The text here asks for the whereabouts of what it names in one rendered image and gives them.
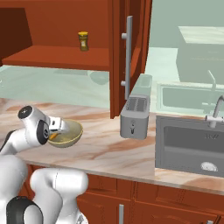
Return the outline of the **red-brown base cabinet door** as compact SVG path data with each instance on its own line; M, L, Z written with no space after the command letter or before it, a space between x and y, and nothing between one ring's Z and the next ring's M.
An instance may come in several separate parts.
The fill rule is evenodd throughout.
M221 224L221 220L218 214L136 202L132 224Z
M81 195L77 199L79 209L85 214L89 224L119 224L119 204L124 205L123 224L129 224L130 200L106 197L86 198Z

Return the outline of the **yellow-green bowl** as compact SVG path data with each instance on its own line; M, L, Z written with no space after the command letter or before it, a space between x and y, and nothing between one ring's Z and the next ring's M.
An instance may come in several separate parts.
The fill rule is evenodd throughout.
M52 140L48 140L48 143L53 147L67 148L76 144L81 138L83 133L82 125L72 119L66 119L65 122L69 127L69 131L67 133L58 134Z

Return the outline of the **red-brown wall cabinet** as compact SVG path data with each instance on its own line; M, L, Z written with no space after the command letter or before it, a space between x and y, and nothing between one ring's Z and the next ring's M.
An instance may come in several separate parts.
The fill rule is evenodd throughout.
M109 70L108 0L0 0L0 14L24 38L5 65ZM88 33L87 51L78 32Z

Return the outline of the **silver sink faucet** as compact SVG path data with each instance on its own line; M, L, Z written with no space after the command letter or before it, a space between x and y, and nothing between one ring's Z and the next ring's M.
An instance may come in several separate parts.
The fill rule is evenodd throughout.
M219 111L221 109L221 104L223 102L224 102L224 95L221 95L216 103L213 115L212 116L207 115L205 117L205 120L208 122L208 126L211 129L214 129L217 123L224 123L224 117L218 116Z

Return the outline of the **wide red-brown drawer front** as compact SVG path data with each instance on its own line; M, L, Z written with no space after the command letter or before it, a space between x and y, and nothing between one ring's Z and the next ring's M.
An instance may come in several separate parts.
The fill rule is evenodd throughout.
M139 182L136 186L138 202L224 215L223 195Z

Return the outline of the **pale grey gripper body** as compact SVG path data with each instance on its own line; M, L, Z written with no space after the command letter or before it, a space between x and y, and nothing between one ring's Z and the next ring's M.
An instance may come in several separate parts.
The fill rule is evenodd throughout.
M60 125L59 125L59 133L68 133L70 131L70 127L68 123L61 119L60 120Z

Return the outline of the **grey sink basin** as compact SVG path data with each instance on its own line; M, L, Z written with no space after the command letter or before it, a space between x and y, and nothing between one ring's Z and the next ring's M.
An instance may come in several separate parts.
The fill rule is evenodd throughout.
M155 167L224 178L224 123L158 115Z

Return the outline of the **yellow spice jar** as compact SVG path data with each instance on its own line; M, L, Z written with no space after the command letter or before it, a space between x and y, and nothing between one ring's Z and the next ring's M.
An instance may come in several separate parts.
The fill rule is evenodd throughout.
M78 32L79 41L80 41L80 49L82 51L88 50L88 33L86 31Z

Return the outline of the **grey toaster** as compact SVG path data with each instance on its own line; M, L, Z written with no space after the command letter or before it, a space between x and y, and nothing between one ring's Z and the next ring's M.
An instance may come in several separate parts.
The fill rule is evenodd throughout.
M149 108L147 95L131 95L120 114L120 136L144 140L147 137Z

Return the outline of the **red-brown wall cabinet door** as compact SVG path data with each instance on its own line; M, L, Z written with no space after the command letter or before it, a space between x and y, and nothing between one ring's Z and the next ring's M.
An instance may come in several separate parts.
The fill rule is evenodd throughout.
M125 104L127 16L133 17L129 92L145 71L151 28L152 0L108 0L110 117L119 116Z

